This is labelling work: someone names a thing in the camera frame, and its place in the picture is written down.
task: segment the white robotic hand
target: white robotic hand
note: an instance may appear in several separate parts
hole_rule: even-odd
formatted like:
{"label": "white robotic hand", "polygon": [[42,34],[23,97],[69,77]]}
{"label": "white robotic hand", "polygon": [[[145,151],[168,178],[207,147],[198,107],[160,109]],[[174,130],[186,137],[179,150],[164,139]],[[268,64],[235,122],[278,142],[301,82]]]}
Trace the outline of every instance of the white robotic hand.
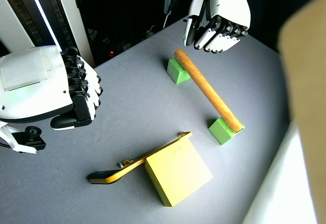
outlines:
{"label": "white robotic hand", "polygon": [[[209,24],[200,27],[205,10]],[[184,45],[194,43],[195,49],[213,53],[226,51],[248,34],[250,19],[247,0],[193,0]]]}
{"label": "white robotic hand", "polygon": [[25,131],[8,123],[32,123],[54,117],[51,127],[89,125],[100,105],[100,77],[74,47],[36,47],[0,58],[0,146],[36,153],[45,148],[41,130]]}

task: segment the yellow cube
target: yellow cube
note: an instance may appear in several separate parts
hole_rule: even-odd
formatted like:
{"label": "yellow cube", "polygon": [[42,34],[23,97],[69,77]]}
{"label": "yellow cube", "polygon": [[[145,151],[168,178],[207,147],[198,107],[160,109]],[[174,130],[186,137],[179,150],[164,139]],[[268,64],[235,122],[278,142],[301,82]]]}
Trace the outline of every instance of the yellow cube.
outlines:
{"label": "yellow cube", "polygon": [[163,204],[170,207],[213,178],[187,137],[149,156],[145,169]]}

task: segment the table surface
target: table surface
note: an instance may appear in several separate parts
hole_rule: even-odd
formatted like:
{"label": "table surface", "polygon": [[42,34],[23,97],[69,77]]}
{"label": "table surface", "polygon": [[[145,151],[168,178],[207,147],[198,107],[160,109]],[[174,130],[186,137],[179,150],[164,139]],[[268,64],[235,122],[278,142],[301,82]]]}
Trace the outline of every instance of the table surface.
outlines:
{"label": "table surface", "polygon": [[[95,121],[54,131],[34,123],[47,143],[37,155],[0,148],[1,223],[240,223],[288,127],[280,58],[248,36],[212,54],[184,48],[246,126],[221,146],[208,131],[220,115],[192,80],[175,85],[168,59],[183,47],[184,23],[102,64],[104,92]],[[86,176],[113,170],[172,138],[190,138],[214,178],[173,208],[164,207],[144,166],[111,185]]]}

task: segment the white light strip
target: white light strip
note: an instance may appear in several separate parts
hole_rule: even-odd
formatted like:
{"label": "white light strip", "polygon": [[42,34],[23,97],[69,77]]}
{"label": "white light strip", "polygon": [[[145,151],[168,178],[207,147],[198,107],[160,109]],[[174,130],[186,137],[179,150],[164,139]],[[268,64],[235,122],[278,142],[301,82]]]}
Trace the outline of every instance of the white light strip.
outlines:
{"label": "white light strip", "polygon": [[45,24],[46,24],[47,29],[49,30],[49,32],[50,32],[50,34],[51,34],[51,36],[52,36],[52,38],[53,38],[53,40],[54,40],[54,42],[55,42],[55,44],[56,44],[56,46],[57,46],[57,49],[59,50],[59,52],[61,52],[62,49],[61,49],[61,47],[60,47],[60,45],[59,45],[59,42],[58,42],[58,40],[57,40],[57,38],[56,38],[56,36],[55,36],[55,34],[54,34],[52,28],[51,28],[51,25],[50,25],[49,21],[47,20],[47,18],[46,18],[46,16],[45,16],[45,13],[44,13],[44,11],[43,11],[43,9],[42,9],[42,6],[41,6],[41,4],[40,4],[40,1],[39,1],[39,0],[34,0],[34,1],[35,1],[35,3],[36,3],[37,8],[39,9],[39,11],[40,11],[40,13],[41,13],[41,15],[42,15],[42,18],[43,18],[43,20],[44,20],[44,22],[45,22]]}

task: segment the wooden dowel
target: wooden dowel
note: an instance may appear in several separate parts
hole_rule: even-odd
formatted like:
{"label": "wooden dowel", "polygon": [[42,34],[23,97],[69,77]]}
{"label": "wooden dowel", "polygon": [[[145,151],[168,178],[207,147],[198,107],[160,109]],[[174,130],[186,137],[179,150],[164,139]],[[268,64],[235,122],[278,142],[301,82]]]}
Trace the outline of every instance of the wooden dowel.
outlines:
{"label": "wooden dowel", "polygon": [[222,98],[217,94],[214,88],[209,84],[200,70],[191,61],[188,55],[180,48],[174,53],[177,61],[188,72],[190,77],[194,80],[197,86],[202,90],[211,104],[216,108],[225,122],[230,126],[234,132],[239,132],[244,129],[243,124],[235,117],[232,111],[228,108]]}

